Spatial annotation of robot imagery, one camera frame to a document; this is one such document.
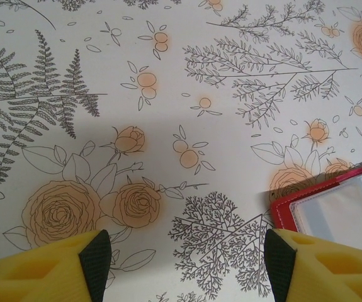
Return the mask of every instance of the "white paper surface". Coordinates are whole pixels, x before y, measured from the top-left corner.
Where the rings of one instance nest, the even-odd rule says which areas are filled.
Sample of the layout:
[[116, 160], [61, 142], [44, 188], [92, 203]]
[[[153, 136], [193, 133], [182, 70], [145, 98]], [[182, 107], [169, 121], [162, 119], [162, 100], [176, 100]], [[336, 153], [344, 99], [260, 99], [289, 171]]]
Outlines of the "white paper surface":
[[272, 301], [269, 200], [356, 164], [362, 1], [0, 0], [0, 258], [106, 228], [107, 301]]

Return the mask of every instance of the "orange circle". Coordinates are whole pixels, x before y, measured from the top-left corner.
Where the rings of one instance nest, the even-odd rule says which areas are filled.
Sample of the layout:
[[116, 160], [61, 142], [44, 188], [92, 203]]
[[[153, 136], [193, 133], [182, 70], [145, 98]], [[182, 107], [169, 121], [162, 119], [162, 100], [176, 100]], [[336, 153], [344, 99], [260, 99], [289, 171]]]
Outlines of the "orange circle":
[[151, 87], [143, 88], [142, 95], [146, 99], [154, 99], [157, 96], [157, 91]]
[[166, 52], [168, 50], [167, 43], [156, 43], [155, 47], [159, 52]]
[[142, 87], [151, 87], [157, 82], [157, 78], [150, 72], [144, 72], [137, 77], [137, 82]]
[[223, 10], [223, 6], [222, 6], [220, 3], [218, 3], [218, 4], [213, 4], [213, 9], [214, 9], [215, 11], [222, 11], [222, 10]]
[[331, 34], [331, 29], [326, 26], [323, 26], [320, 30], [325, 36], [329, 36]]
[[203, 109], [207, 109], [212, 105], [212, 101], [209, 100], [208, 98], [203, 98], [203, 99], [200, 100], [199, 105]]
[[165, 43], [168, 41], [168, 36], [166, 33], [156, 33], [154, 39], [159, 43]]
[[184, 140], [176, 140], [173, 143], [173, 148], [178, 153], [183, 153], [187, 151], [188, 147], [188, 144]]
[[192, 168], [198, 163], [198, 161], [199, 161], [199, 156], [193, 150], [187, 150], [183, 152], [181, 155], [181, 159], [179, 160], [181, 166], [183, 166], [186, 169]]
[[334, 35], [334, 36], [340, 36], [340, 31], [337, 30], [337, 29], [335, 29], [335, 28], [331, 31], [331, 33], [332, 33], [332, 35]]
[[358, 116], [362, 116], [362, 107], [361, 106], [354, 106], [354, 113], [356, 113]]

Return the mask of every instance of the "red leather edge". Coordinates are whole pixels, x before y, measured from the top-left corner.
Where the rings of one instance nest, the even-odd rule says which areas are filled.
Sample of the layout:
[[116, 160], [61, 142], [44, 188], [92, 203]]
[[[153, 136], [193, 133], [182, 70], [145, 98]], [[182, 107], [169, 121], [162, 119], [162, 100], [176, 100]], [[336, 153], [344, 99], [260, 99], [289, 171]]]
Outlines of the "red leather edge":
[[297, 227], [293, 219], [293, 214], [290, 211], [291, 203], [309, 197], [311, 195], [315, 195], [319, 192], [326, 191], [332, 187], [336, 187], [340, 185], [342, 181], [345, 181], [347, 179], [350, 179], [354, 176], [358, 176], [361, 174], [362, 174], [362, 167], [353, 169], [347, 173], [344, 173], [343, 175], [337, 176], [328, 181], [316, 184], [302, 191], [277, 199], [270, 206], [271, 216], [273, 217], [275, 227], [284, 228], [287, 230], [297, 232]]

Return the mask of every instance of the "fern leaf drawing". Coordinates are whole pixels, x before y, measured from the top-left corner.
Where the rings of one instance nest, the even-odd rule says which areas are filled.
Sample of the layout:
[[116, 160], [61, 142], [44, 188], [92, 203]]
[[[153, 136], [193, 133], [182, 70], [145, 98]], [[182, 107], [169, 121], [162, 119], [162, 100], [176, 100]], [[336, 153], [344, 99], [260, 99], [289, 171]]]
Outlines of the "fern leaf drawing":
[[65, 79], [60, 74], [52, 51], [42, 33], [38, 37], [38, 55], [34, 70], [14, 62], [15, 53], [0, 49], [0, 184], [6, 182], [11, 165], [27, 147], [57, 123], [72, 137], [77, 104], [93, 116], [99, 116], [98, 96], [90, 94], [82, 80], [80, 55], [76, 50]]

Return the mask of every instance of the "floral pattern paper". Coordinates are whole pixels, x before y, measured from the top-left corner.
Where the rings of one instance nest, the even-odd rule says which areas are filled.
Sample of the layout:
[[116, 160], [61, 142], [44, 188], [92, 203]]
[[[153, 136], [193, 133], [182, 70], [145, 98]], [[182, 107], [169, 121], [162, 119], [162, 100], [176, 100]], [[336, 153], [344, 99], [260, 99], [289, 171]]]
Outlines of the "floral pattern paper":
[[0, 0], [0, 258], [104, 228], [107, 301], [273, 301], [269, 204], [361, 165], [362, 1]]

